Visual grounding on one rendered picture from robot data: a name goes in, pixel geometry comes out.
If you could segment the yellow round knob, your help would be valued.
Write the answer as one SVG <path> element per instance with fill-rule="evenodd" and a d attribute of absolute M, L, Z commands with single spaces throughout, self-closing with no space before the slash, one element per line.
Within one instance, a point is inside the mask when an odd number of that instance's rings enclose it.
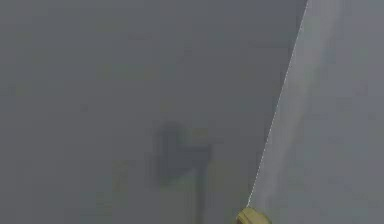
<path fill-rule="evenodd" d="M 235 224 L 272 224 L 272 222 L 265 214 L 246 207 L 237 214 Z"/>

